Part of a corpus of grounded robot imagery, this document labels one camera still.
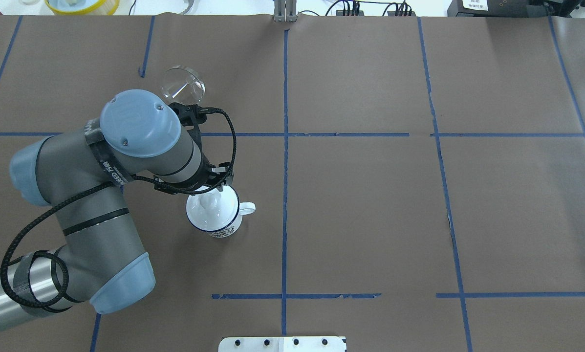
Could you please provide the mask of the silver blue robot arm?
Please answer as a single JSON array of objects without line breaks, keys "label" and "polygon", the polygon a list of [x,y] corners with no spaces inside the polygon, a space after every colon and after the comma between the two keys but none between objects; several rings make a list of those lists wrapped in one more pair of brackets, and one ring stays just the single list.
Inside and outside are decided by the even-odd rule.
[{"label": "silver blue robot arm", "polygon": [[12,240],[0,264],[0,332],[89,302],[98,314],[147,296],[156,279],[122,188],[142,181],[200,195],[232,180],[232,156],[212,165],[199,125],[214,107],[166,104],[147,90],[116,94],[82,129],[47,136],[9,163],[15,189],[48,210]]}]

